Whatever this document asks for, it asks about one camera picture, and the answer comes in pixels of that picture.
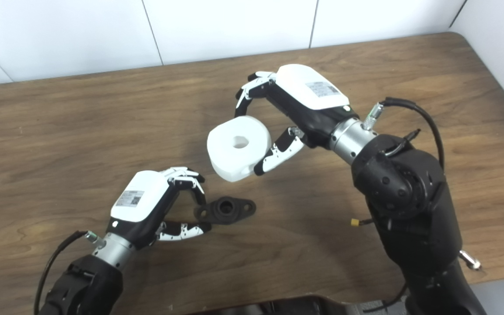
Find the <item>white robotic hand casing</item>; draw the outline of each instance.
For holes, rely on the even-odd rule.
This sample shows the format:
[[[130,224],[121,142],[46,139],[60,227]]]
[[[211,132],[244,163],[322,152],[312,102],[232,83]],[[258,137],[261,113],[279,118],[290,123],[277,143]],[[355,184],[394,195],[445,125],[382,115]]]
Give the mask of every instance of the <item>white robotic hand casing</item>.
[[[302,64],[286,64],[276,74],[276,84],[307,108],[318,110],[350,105],[350,100],[322,74]]]
[[[153,211],[168,189],[168,179],[160,172],[139,171],[120,195],[110,215],[116,219],[140,222]]]

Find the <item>silver connector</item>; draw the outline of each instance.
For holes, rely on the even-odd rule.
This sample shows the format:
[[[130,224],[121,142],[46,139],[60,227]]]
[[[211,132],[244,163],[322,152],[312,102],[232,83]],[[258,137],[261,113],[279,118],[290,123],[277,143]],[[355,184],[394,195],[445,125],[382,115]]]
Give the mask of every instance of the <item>silver connector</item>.
[[[106,241],[100,238],[100,236],[96,235],[96,233],[93,231],[88,231],[84,235],[84,237],[87,239],[87,241],[90,241],[91,243],[96,245],[97,249],[101,249],[102,247],[106,246]]]
[[[482,263],[480,263],[480,261],[475,259],[474,257],[470,256],[468,252],[461,250],[458,254],[458,257],[460,257],[460,259],[462,259],[466,263],[466,266],[468,268],[475,271],[482,269]]]
[[[366,131],[371,131],[372,127],[375,126],[376,120],[380,117],[380,114],[382,114],[382,111],[384,110],[384,105],[380,104],[379,102],[376,103],[373,107],[371,112],[367,115],[367,117],[364,119],[363,124],[361,127],[366,130]]]
[[[352,164],[359,152],[378,135],[375,131],[363,129],[356,118],[340,122],[330,138],[330,150],[348,164]]]
[[[114,233],[107,233],[104,242],[104,246],[96,248],[92,255],[122,271],[134,251],[136,251],[135,246]]]

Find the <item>hole in foam block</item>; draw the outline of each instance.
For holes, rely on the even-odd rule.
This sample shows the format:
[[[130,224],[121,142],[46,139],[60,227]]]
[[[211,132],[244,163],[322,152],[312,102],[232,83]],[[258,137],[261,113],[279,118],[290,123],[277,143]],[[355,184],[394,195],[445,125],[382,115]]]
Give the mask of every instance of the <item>hole in foam block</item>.
[[[242,149],[248,145],[248,139],[242,136],[236,136],[232,138],[232,146],[236,149]]]

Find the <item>screw hole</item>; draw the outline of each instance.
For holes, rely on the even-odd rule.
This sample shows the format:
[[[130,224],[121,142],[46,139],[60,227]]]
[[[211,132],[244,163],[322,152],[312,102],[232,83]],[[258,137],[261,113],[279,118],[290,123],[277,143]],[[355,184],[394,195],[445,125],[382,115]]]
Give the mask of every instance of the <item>screw hole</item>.
[[[222,213],[224,215],[231,214],[233,209],[234,209],[234,206],[232,205],[232,202],[230,202],[228,200],[221,202],[219,205],[220,213]]]

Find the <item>qr code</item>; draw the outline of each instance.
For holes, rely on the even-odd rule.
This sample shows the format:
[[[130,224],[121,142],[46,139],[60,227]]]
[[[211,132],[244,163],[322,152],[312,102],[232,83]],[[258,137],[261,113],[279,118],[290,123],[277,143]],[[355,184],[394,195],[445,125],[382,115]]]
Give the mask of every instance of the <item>qr code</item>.
[[[119,207],[137,207],[143,195],[144,191],[124,191],[116,201],[116,205]]]

